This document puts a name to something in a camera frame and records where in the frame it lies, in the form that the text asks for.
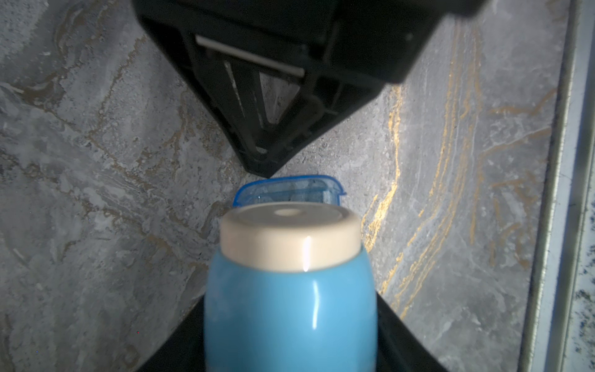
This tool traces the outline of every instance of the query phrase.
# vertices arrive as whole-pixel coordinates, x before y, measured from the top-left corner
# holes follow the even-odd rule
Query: gray marble surface
[[[453,371],[516,369],[568,0],[447,18],[278,176],[337,177],[378,291]],[[205,290],[243,171],[125,0],[0,2],[0,370],[134,370]]]

